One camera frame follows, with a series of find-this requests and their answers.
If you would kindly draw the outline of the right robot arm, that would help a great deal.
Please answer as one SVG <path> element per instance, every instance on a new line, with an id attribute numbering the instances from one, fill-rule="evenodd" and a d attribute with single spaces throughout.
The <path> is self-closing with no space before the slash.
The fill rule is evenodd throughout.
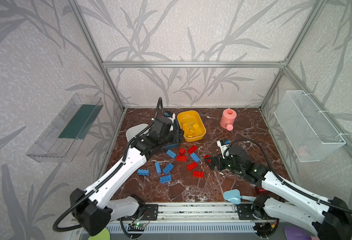
<path id="1" fill-rule="evenodd" d="M 311 232 L 321 240 L 350 240 L 352 238 L 352 210 L 340 198 L 328 199 L 316 195 L 276 173 L 264 149 L 266 165 L 253 162 L 247 151 L 236 144 L 238 140 L 218 141 L 221 154 L 205 158 L 211 170 L 229 170 L 249 184 L 273 193 L 256 197 L 252 214 L 256 219 L 267 217 L 294 224 Z"/>

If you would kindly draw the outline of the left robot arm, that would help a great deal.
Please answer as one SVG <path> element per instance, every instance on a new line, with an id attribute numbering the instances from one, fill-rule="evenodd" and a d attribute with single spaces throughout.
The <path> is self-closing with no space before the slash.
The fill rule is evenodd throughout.
<path id="1" fill-rule="evenodd" d="M 158 99 L 151 124 L 132 137 L 124 155 L 96 182 L 85 190 L 75 189 L 70 195 L 71 206 L 53 224 L 57 233 L 83 228 L 90 236 L 99 234 L 111 220 L 135 215 L 142 203 L 126 197 L 110 204 L 123 183 L 152 156 L 171 149 L 179 138 L 175 114 L 165 112 L 162 98 Z"/>

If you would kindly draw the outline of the teal plastic bin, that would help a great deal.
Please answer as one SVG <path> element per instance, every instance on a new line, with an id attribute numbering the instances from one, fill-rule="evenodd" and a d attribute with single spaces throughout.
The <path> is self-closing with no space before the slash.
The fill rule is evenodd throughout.
<path id="1" fill-rule="evenodd" d="M 161 147 L 160 150 L 163 152 L 167 152 L 168 150 L 172 150 L 172 149 L 179 148 L 179 147 L 180 147 L 180 144 L 167 144 L 167 145 Z"/>

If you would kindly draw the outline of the blue lego brick upper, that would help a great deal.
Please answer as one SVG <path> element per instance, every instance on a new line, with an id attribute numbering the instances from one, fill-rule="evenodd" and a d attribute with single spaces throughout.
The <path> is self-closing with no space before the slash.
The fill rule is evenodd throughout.
<path id="1" fill-rule="evenodd" d="M 171 157 L 172 159 L 175 159 L 177 157 L 177 154 L 174 153 L 173 151 L 171 150 L 167 150 L 166 154 Z"/>

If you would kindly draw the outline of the small red lego brick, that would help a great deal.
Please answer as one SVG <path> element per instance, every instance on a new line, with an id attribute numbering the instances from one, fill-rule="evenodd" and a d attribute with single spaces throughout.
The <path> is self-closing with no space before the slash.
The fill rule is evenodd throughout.
<path id="1" fill-rule="evenodd" d="M 180 155 L 180 156 L 184 156 L 185 153 L 186 153 L 186 150 L 185 150 L 184 148 L 180 148 L 180 149 L 179 149 L 179 155 Z"/>

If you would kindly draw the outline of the yellow plastic bin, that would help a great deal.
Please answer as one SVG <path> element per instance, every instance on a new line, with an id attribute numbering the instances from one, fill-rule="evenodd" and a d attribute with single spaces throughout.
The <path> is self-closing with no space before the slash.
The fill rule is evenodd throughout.
<path id="1" fill-rule="evenodd" d="M 201 117 L 200 117 L 198 112 L 193 111 L 193 110 L 181 112 L 181 113 L 178 114 L 177 120 L 178 120 L 179 125 L 180 125 L 182 130 L 183 130 L 183 123 L 187 123 L 188 124 L 189 130 L 194 130 L 193 124 L 199 124 L 200 125 L 200 128 L 197 129 L 197 130 L 194 130 L 195 132 L 193 133 L 193 134 L 196 133 L 198 135 L 196 138 L 188 138 L 188 135 L 193 135 L 193 134 L 190 134 L 189 132 L 188 133 L 184 132 L 185 141 L 187 141 L 187 142 L 195 142 L 195 141 L 202 140 L 203 137 L 205 136 L 206 128 L 205 128 L 205 126 L 203 124 L 203 121 L 202 121 L 202 119 L 201 119 Z"/>

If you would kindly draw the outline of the blue lego brick upright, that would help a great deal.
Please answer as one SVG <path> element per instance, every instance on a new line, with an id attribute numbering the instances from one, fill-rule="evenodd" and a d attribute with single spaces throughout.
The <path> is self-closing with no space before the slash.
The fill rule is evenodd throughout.
<path id="1" fill-rule="evenodd" d="M 162 169 L 159 163 L 155 163 L 156 172 L 158 175 L 162 173 Z"/>

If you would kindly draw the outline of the white plastic bin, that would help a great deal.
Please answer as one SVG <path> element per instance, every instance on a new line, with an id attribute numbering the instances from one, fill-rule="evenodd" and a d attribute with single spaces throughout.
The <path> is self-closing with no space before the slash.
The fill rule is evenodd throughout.
<path id="1" fill-rule="evenodd" d="M 139 124 L 139 125 L 136 125 L 136 126 L 129 128 L 126 131 L 127 141 L 129 142 L 133 137 L 135 137 L 138 133 L 140 133 L 142 130 L 144 130 L 148 126 L 149 126 L 148 124 Z"/>

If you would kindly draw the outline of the red lego brick top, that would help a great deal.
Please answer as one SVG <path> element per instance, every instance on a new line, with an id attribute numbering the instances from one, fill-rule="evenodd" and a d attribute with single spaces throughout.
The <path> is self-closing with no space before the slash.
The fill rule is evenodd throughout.
<path id="1" fill-rule="evenodd" d="M 195 151 L 197 150 L 197 147 L 195 146 L 195 145 L 193 145 L 192 147 L 190 147 L 189 149 L 188 149 L 188 154 L 193 154 Z"/>

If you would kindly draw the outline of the blue lego brick diagonal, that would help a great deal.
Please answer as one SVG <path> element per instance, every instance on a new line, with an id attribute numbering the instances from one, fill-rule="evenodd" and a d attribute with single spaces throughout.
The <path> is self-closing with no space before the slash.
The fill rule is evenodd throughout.
<path id="1" fill-rule="evenodd" d="M 174 165 L 171 164 L 171 163 L 169 163 L 169 164 L 163 169 L 163 173 L 164 173 L 165 175 L 168 175 L 168 174 L 172 171 L 173 168 L 174 168 Z"/>

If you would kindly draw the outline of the light blue toy shovel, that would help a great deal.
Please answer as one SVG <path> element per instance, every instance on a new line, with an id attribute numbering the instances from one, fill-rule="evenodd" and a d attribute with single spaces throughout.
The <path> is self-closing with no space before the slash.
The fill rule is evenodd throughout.
<path id="1" fill-rule="evenodd" d="M 248 201 L 248 202 L 254 202 L 256 200 L 256 197 L 241 195 L 241 193 L 238 189 L 229 190 L 229 191 L 224 192 L 223 198 L 226 201 L 233 203 L 235 205 L 241 204 L 242 200 Z"/>

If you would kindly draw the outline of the red lego brick bottom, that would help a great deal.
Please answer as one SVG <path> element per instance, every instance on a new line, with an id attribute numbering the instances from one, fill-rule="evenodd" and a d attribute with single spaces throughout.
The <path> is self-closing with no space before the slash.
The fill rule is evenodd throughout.
<path id="1" fill-rule="evenodd" d="M 201 178 L 201 179 L 203 179 L 204 176 L 205 176 L 204 172 L 193 171 L 193 177 L 194 177 L 194 178 Z"/>

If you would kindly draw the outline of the pink toy watering can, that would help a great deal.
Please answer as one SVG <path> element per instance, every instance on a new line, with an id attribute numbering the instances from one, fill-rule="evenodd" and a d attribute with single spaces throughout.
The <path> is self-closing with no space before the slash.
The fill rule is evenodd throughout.
<path id="1" fill-rule="evenodd" d="M 235 110 L 230 108 L 225 109 L 222 114 L 222 118 L 220 121 L 220 125 L 222 128 L 232 131 L 234 129 L 234 122 L 237 117 L 237 113 Z"/>

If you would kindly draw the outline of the blue lego brick centre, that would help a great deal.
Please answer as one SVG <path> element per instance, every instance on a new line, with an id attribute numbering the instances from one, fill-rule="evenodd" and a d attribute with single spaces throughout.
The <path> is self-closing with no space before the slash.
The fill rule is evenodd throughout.
<path id="1" fill-rule="evenodd" d="M 196 163 L 201 160 L 195 153 L 190 154 L 190 156 Z"/>

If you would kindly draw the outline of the blue lego brick left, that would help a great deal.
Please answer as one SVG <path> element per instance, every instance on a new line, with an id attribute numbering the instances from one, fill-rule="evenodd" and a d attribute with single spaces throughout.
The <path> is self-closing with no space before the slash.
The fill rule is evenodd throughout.
<path id="1" fill-rule="evenodd" d="M 150 171 L 144 170 L 144 169 L 139 169 L 137 173 L 139 176 L 149 176 L 150 175 Z"/>

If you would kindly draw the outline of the blue lego brick bottom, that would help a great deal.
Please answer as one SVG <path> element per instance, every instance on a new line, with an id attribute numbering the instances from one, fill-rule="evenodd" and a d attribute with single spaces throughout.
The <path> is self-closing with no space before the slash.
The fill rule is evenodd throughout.
<path id="1" fill-rule="evenodd" d="M 160 183 L 161 184 L 166 184 L 166 183 L 169 183 L 171 181 L 172 181 L 172 176 L 171 175 L 160 177 Z"/>

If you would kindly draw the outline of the purple toy object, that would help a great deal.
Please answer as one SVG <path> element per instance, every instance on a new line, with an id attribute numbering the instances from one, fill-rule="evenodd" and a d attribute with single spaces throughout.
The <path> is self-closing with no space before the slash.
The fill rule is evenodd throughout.
<path id="1" fill-rule="evenodd" d="M 287 240 L 311 240 L 312 237 L 304 230 L 296 227 L 284 227 Z"/>

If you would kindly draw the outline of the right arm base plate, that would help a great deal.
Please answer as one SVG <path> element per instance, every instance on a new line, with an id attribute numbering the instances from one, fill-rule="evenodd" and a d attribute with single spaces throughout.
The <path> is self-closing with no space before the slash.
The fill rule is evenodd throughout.
<path id="1" fill-rule="evenodd" d="M 239 220 L 267 222 L 276 222 L 278 220 L 278 218 L 272 218 L 263 211 L 260 213 L 255 211 L 252 203 L 241 203 L 239 205 L 235 205 L 235 211 L 238 214 Z"/>

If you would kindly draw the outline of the aluminium front rail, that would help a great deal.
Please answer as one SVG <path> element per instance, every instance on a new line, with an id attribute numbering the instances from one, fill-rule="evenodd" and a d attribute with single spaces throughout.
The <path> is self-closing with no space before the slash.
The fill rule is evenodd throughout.
<path id="1" fill-rule="evenodd" d="M 141 204 L 158 204 L 159 213 L 156 221 L 136 220 L 137 210 Z M 257 208 L 257 212 L 265 212 L 272 218 L 278 218 L 284 222 L 293 224 L 321 223 L 325 216 L 319 206 L 311 208 L 310 204 L 305 204 L 305 209 L 300 209 L 292 204 L 282 203 L 273 198 L 268 199 L 263 208 Z M 267 221 L 239 220 L 235 211 L 235 204 L 228 202 L 208 202 L 208 203 L 138 203 L 135 199 L 110 201 L 103 208 L 95 203 L 81 204 L 76 207 L 74 218 L 82 224 L 98 223 L 103 226 L 122 219 L 126 222 L 144 223 L 187 223 L 187 222 L 261 222 Z"/>

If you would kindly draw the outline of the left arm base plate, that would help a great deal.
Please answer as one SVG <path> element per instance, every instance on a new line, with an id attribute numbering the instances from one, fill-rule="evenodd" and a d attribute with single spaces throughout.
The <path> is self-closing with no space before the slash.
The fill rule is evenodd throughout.
<path id="1" fill-rule="evenodd" d="M 158 204 L 141 204 L 137 210 L 136 220 L 156 221 L 158 219 Z"/>

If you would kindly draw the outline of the clear acrylic wall shelf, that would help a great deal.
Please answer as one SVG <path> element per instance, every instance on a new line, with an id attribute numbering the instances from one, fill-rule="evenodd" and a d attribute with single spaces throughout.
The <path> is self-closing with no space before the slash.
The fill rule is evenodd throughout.
<path id="1" fill-rule="evenodd" d="M 104 104 L 101 97 L 73 94 L 26 152 L 38 163 L 70 163 Z"/>

